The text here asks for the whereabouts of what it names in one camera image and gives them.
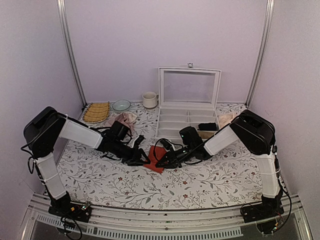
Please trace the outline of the red and white underwear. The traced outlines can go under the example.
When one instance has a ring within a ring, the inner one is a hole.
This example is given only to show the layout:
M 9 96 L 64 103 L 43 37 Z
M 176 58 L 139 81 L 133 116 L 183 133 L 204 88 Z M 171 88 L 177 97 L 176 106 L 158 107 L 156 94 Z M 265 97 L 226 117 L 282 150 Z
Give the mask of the red and white underwear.
M 152 145 L 150 147 L 150 150 L 148 153 L 148 158 L 150 160 L 150 164 L 144 164 L 143 167 L 145 167 L 149 170 L 152 170 L 156 173 L 162 174 L 164 171 L 164 168 L 163 167 L 156 167 L 156 164 L 165 155 L 166 152 L 167 151 L 165 150 L 165 148 Z

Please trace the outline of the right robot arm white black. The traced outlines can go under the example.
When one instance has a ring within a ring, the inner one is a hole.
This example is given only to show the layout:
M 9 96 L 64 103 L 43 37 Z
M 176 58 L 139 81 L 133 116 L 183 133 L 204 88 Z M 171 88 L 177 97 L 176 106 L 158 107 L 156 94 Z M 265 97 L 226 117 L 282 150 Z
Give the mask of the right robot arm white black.
M 277 158 L 275 127 L 268 120 L 250 110 L 242 111 L 230 123 L 221 128 L 207 140 L 202 140 L 193 126 L 179 131 L 183 147 L 173 150 L 167 141 L 165 155 L 158 159 L 156 167 L 174 169 L 181 163 L 195 157 L 204 161 L 236 141 L 240 141 L 254 156 L 262 180 L 262 204 L 258 213 L 262 218 L 269 218 L 281 205 L 283 188 L 281 186 L 280 164 Z

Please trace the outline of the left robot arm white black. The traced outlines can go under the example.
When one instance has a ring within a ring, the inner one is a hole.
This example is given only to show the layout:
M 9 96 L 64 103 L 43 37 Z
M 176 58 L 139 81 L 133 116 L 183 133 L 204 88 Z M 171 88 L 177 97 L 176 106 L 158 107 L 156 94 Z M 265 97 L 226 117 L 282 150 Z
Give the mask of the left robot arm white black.
M 51 206 L 63 217 L 70 217 L 75 210 L 57 168 L 55 146 L 58 142 L 78 143 L 104 153 L 105 158 L 112 154 L 113 160 L 129 166 L 143 166 L 151 162 L 140 148 L 145 137 L 133 138 L 131 129 L 123 123 L 116 120 L 111 126 L 91 127 L 51 106 L 44 108 L 24 127 L 23 137 L 25 145 L 20 150 L 29 155 L 28 171 L 37 174 L 49 195 Z

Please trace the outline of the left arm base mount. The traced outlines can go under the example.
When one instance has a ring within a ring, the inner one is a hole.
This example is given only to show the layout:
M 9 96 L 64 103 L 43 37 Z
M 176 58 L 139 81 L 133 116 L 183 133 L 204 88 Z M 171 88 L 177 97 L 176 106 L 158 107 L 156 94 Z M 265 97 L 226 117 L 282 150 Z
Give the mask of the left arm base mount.
M 74 203 L 69 200 L 58 200 L 51 203 L 48 212 L 55 216 L 88 223 L 91 217 L 92 208 L 89 201 Z

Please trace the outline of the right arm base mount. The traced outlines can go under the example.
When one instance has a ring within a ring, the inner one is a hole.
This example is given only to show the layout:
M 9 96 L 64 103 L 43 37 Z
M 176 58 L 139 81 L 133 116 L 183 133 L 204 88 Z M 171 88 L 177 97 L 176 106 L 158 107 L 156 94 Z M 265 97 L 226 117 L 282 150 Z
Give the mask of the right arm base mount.
M 284 209 L 281 204 L 260 203 L 244 204 L 240 208 L 240 214 L 245 223 L 262 221 L 256 227 L 263 235 L 274 234 L 286 221 L 282 214 Z

